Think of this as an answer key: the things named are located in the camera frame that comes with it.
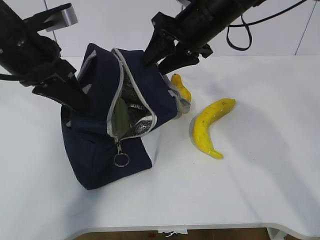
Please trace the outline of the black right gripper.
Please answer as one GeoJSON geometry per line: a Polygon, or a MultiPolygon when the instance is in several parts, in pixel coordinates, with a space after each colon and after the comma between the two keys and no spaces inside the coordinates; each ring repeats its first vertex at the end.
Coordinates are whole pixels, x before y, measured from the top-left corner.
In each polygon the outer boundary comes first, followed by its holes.
{"type": "Polygon", "coordinates": [[[207,58],[213,53],[198,18],[191,20],[189,17],[171,17],[158,12],[151,22],[154,32],[142,57],[145,67],[164,58],[158,70],[166,75],[198,64],[199,54],[207,58]]]}

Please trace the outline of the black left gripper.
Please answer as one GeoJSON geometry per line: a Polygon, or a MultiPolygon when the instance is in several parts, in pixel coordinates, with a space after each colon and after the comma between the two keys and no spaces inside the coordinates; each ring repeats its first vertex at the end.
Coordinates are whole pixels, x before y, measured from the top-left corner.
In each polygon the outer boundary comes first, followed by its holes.
{"type": "Polygon", "coordinates": [[[49,98],[74,112],[85,112],[90,99],[82,91],[75,68],[61,59],[61,48],[52,39],[39,34],[14,36],[14,80],[23,86],[35,86],[32,93],[49,98]],[[63,82],[49,82],[59,78],[63,82]]]}

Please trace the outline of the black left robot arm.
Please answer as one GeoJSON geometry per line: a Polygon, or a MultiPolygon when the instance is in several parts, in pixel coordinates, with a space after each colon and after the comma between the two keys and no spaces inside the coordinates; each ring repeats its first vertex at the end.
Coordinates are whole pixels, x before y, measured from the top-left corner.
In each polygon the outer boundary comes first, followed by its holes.
{"type": "Polygon", "coordinates": [[[8,71],[2,81],[32,87],[33,94],[49,98],[74,112],[90,106],[75,76],[76,69],[61,58],[59,44],[39,34],[78,22],[71,3],[21,19],[8,4],[0,2],[0,65],[8,71]]]}

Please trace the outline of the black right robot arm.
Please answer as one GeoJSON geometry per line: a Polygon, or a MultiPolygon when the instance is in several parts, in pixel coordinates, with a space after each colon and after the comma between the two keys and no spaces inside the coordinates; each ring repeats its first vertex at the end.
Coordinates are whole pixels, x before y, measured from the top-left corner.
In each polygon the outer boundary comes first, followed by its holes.
{"type": "Polygon", "coordinates": [[[158,12],[151,23],[154,31],[144,51],[145,67],[159,63],[165,75],[196,65],[199,57],[207,58],[213,50],[209,41],[260,0],[193,0],[177,16],[158,12]]]}

